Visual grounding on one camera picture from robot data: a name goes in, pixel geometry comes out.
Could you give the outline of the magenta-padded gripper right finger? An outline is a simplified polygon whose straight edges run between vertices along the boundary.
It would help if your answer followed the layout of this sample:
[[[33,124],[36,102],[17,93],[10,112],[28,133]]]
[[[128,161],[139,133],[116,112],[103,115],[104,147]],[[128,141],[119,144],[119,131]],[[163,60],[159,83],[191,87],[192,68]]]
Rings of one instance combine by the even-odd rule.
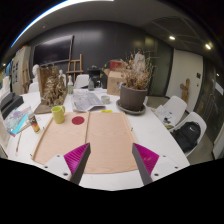
[[[132,154],[144,185],[150,184],[180,169],[180,166],[167,155],[158,155],[137,143],[132,145]]]

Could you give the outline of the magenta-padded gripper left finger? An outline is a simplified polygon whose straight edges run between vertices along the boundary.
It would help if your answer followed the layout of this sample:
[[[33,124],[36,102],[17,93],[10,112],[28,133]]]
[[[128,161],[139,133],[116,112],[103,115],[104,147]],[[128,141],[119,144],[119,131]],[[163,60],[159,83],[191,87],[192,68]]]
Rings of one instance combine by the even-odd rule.
[[[55,155],[43,165],[43,169],[78,185],[90,153],[90,144],[86,143],[64,155]]]

